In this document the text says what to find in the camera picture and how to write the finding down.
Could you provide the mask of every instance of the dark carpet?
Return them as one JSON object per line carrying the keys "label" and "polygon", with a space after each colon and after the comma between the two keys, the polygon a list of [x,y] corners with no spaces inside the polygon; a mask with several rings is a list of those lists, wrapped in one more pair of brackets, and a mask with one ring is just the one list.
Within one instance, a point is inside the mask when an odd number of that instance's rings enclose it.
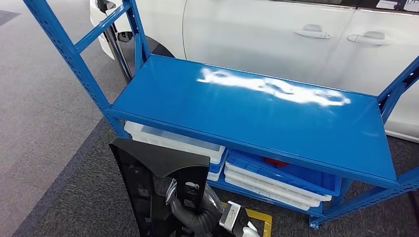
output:
{"label": "dark carpet", "polygon": [[[86,139],[14,237],[139,236],[118,166],[108,147],[113,131],[102,120]],[[397,173],[419,166],[419,144],[388,137]],[[370,188],[354,183],[350,196]],[[272,237],[394,237],[419,236],[407,194],[309,228],[308,216],[285,208],[215,190],[232,200],[272,215]]]}

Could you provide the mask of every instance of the shelf top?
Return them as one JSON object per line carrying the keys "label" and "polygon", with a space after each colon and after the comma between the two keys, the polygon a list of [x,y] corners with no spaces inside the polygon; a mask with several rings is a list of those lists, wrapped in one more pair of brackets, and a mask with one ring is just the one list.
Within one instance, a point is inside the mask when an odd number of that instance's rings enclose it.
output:
{"label": "shelf top", "polygon": [[378,186],[397,183],[375,96],[152,55],[111,110]]}

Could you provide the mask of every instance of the yellow floor tape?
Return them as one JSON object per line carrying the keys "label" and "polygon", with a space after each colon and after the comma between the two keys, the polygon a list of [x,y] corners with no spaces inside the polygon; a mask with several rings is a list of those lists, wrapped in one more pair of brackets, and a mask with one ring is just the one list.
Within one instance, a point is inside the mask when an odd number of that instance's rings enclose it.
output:
{"label": "yellow floor tape", "polygon": [[262,213],[262,212],[250,210],[247,208],[246,208],[246,212],[250,218],[264,221],[265,224],[263,226],[263,237],[271,237],[272,216]]}

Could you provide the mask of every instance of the perforated upright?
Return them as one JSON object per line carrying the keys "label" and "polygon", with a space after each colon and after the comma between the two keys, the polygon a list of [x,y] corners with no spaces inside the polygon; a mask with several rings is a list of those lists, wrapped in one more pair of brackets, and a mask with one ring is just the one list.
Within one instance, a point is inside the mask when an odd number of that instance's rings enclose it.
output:
{"label": "perforated upright", "polygon": [[[313,228],[419,188],[419,168],[396,176],[383,127],[418,80],[419,57],[373,96],[150,55],[135,0],[123,0],[76,44],[45,0],[24,2],[118,136],[129,137],[121,121],[129,120],[344,178],[326,210],[274,201],[228,184],[223,173],[208,181],[213,186],[306,213]],[[124,13],[134,34],[135,75],[110,104],[80,53]],[[342,202],[352,181],[376,187]]]}
{"label": "perforated upright", "polygon": [[116,134],[118,136],[128,138],[129,135],[124,130],[122,121],[107,112],[107,110],[110,108],[110,103],[93,78],[92,73],[88,69],[80,53],[83,52],[94,40],[96,40],[97,37],[103,33],[116,19],[127,12],[131,28],[135,35],[134,37],[136,41],[139,42],[139,44],[135,45],[136,61],[145,61],[150,53],[148,52],[146,41],[143,40],[145,38],[144,31],[142,30],[141,21],[138,15],[135,1],[124,0],[123,5],[117,7],[112,14],[110,14],[99,25],[94,27],[76,44],[71,42],[69,36],[45,0],[24,0],[24,2],[35,19],[38,21],[39,25],[48,35],[51,42],[57,48],[58,52],[66,61],[70,69],[73,71],[76,78],[80,81],[91,99],[95,102],[98,109],[101,111],[111,127],[115,130]]}

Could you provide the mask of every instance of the blue plastic bin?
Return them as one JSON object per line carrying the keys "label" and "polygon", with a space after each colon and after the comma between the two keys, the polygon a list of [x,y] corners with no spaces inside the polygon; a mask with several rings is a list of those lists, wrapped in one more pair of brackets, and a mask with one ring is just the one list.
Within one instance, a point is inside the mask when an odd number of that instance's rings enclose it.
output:
{"label": "blue plastic bin", "polygon": [[329,194],[339,196],[342,178],[336,175],[324,173],[288,164],[276,168],[273,164],[264,162],[264,157],[249,153],[228,149],[227,162],[233,166],[293,185],[317,194]]}

